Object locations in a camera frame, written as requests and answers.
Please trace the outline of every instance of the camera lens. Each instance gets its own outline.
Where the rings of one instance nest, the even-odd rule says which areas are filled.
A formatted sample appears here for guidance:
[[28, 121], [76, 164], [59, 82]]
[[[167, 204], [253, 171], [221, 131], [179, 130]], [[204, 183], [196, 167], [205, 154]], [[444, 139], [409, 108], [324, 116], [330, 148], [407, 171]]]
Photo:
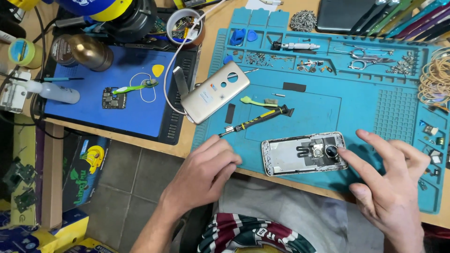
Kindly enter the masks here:
[[338, 147], [336, 147], [336, 145], [334, 144], [328, 144], [325, 147], [325, 154], [330, 157], [330, 158], [334, 158], [336, 156], [338, 156]]

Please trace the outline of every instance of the yellow guitar pick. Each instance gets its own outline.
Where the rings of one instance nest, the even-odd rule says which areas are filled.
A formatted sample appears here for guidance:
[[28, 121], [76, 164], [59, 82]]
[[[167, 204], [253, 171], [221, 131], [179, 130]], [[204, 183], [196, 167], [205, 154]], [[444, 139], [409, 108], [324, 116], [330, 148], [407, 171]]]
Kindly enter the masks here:
[[152, 71], [153, 71], [153, 75], [155, 77], [159, 77], [162, 74], [162, 72], [164, 71], [164, 66], [159, 65], [159, 64], [153, 65]]

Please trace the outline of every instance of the person's hand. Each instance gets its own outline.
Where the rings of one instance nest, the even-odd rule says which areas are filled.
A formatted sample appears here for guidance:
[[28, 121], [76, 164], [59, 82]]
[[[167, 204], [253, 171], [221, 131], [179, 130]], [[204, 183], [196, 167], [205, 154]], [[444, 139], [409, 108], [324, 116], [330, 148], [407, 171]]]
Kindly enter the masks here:
[[381, 176], [369, 163], [353, 152], [339, 148], [339, 155], [358, 172], [367, 184], [354, 183], [355, 195], [362, 214], [384, 233], [399, 253], [418, 253], [423, 249], [417, 182], [430, 163], [430, 158], [400, 141], [385, 141], [364, 130], [359, 138], [372, 145], [383, 158], [386, 174]]
[[192, 208], [217, 201], [242, 159], [225, 139], [213, 135], [188, 155], [160, 198], [177, 219]]

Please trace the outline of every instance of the scissors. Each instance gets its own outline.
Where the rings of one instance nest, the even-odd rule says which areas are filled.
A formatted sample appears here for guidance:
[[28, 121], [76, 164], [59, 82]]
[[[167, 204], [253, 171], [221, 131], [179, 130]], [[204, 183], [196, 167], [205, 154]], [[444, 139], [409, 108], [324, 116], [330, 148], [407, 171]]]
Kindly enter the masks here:
[[[357, 51], [357, 50], [362, 51], [362, 55], [359, 53], [355, 53], [355, 51]], [[366, 54], [364, 49], [358, 49], [358, 48], [350, 51], [350, 55], [352, 58], [356, 59], [350, 63], [350, 66], [348, 66], [351, 69], [363, 70], [367, 67], [367, 63], [377, 64], [377, 63], [393, 63], [393, 62], [395, 62], [395, 60], [392, 60], [389, 58], [380, 58], [373, 54]], [[362, 68], [355, 67], [354, 64], [357, 62], [361, 62], [363, 64], [363, 67]]]

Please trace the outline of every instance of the blue silicone repair mat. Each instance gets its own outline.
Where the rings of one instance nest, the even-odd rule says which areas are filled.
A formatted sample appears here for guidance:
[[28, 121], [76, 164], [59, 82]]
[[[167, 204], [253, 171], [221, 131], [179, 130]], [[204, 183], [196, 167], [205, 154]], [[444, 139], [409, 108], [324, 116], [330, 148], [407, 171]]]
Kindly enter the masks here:
[[[110, 46], [110, 48], [114, 53], [114, 60], [111, 67], [104, 72], [91, 71], [82, 65], [67, 68], [58, 64], [54, 77], [85, 78], [84, 80], [54, 82], [57, 85], [77, 90], [80, 93], [80, 101], [76, 104], [65, 104], [47, 100], [45, 113], [157, 137], [166, 105], [163, 93], [164, 72], [174, 53], [119, 46]], [[159, 77], [155, 77], [152, 73], [152, 67], [156, 64], [165, 66]], [[172, 70], [173, 65], [169, 70], [170, 74], [167, 75], [166, 90], [169, 90]], [[133, 90], [127, 92], [124, 109], [102, 108], [102, 95], [106, 87], [129, 86], [130, 79], [141, 72], [150, 74], [152, 79], [159, 82], [155, 86], [155, 101], [146, 103], [141, 99], [139, 91]], [[141, 82], [148, 78], [148, 75], [137, 75], [133, 78], [131, 85], [141, 85]], [[152, 101], [155, 98], [153, 88], [142, 89], [142, 97], [146, 101]]]
[[[257, 102], [263, 102], [267, 98], [278, 99], [279, 105], [286, 104], [289, 108], [295, 108], [292, 117], [278, 116], [224, 137], [242, 156], [243, 164], [240, 167], [265, 174], [261, 155], [261, 142], [264, 140], [339, 131], [344, 135], [348, 149], [384, 173], [380, 156], [355, 134], [357, 129], [366, 129], [385, 139], [403, 140], [427, 154], [434, 149], [443, 153], [441, 158], [443, 162], [431, 164], [428, 167], [431, 173], [422, 176], [427, 189], [418, 188], [420, 210], [438, 213], [442, 179], [446, 170], [447, 145], [434, 145], [429, 140], [444, 137], [445, 143], [448, 143], [450, 117], [439, 110], [435, 112], [428, 110], [428, 106], [417, 99], [417, 82], [421, 68], [429, 61], [432, 51], [437, 47], [361, 38], [354, 40], [351, 37], [329, 34], [287, 32], [288, 20], [288, 12], [276, 11], [269, 15], [269, 11], [262, 9], [252, 12], [240, 8], [234, 10], [229, 28], [218, 31], [209, 75], [223, 66], [222, 61], [226, 55], [232, 55], [234, 61], [244, 71], [253, 68], [259, 70], [247, 74], [250, 86], [230, 101], [236, 105], [232, 124], [225, 123], [228, 109], [225, 105], [197, 126], [192, 148], [198, 147], [213, 134], [223, 133], [227, 125], [236, 126], [267, 112], [263, 107], [240, 102], [240, 98], [249, 96]], [[231, 33], [241, 28], [255, 30], [258, 39], [249, 42], [245, 38], [241, 46], [229, 45]], [[303, 40], [311, 39], [311, 43], [320, 45], [320, 49], [315, 50], [318, 52], [316, 55], [288, 50], [271, 51], [267, 36], [272, 41], [282, 37], [282, 43], [303, 43]], [[386, 73], [390, 68], [385, 65], [368, 66], [365, 70], [350, 69], [348, 66], [353, 60], [350, 55], [339, 54], [334, 50], [336, 48], [348, 52], [354, 49], [343, 45], [342, 42], [370, 49], [394, 50], [392, 55], [386, 53], [383, 57], [396, 61], [402, 60], [402, 57], [411, 51], [415, 58], [413, 75]], [[268, 64], [266, 66], [258, 66], [255, 62], [250, 64], [246, 59], [248, 56], [252, 57], [253, 53], [265, 54], [265, 61]], [[367, 53], [384, 52], [368, 50]], [[275, 60], [273, 57], [292, 58]], [[323, 60], [324, 65], [316, 66], [315, 73], [297, 70], [297, 64], [308, 59]], [[389, 63], [391, 66], [396, 64], [397, 62]], [[325, 66], [332, 68], [333, 72], [327, 70], [321, 72], [320, 68]], [[283, 90], [283, 82], [306, 85], [306, 90], [304, 92]], [[283, 94], [286, 97], [276, 97], [272, 93]], [[438, 127], [439, 132], [435, 136], [426, 134], [423, 131], [426, 124]], [[440, 175], [432, 176], [435, 170], [440, 172]], [[361, 181], [352, 168], [282, 176], [282, 178], [340, 192], [347, 192], [348, 185]]]

